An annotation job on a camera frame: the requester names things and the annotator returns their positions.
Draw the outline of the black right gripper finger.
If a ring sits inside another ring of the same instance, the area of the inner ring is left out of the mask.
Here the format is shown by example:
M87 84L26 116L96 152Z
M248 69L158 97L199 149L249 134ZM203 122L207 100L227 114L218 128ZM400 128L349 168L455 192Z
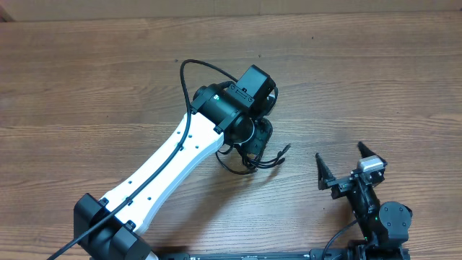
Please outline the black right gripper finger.
M387 161L385 159L383 159L380 155L376 154L371 149L369 149L363 142L358 142L357 148L362 156L362 159L365 159L366 157L376 156L382 161L384 166L387 165Z
M335 180L334 175L328 168L328 166L324 163L321 155L319 153L315 154L315 160L318 169L318 189L325 190L328 189L331 185L330 182Z

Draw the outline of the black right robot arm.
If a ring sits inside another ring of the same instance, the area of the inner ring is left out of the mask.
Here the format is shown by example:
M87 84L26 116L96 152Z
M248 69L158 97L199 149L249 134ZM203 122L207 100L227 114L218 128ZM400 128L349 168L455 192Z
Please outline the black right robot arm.
M331 190L331 197L347 198L354 220L343 227L323 249L312 249L310 255L321 259L410 259L403 244L409 239L412 210L396 201L380 202L374 188L385 180L388 162L369 149L357 144L361 159L348 176L336 178L320 154L315 155L318 188ZM350 227L359 225L362 240L351 240L346 248L332 248L334 241Z

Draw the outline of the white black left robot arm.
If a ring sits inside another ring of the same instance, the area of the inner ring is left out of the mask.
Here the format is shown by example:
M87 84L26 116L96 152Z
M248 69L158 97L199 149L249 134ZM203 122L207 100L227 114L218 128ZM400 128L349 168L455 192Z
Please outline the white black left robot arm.
M200 87L186 99L187 112L175 132L127 180L101 199L85 194L74 207L74 239L91 259L156 259L142 239L174 190L204 159L236 150L247 175L283 162L264 161L272 135L266 119L278 90L273 79L252 65L239 79Z

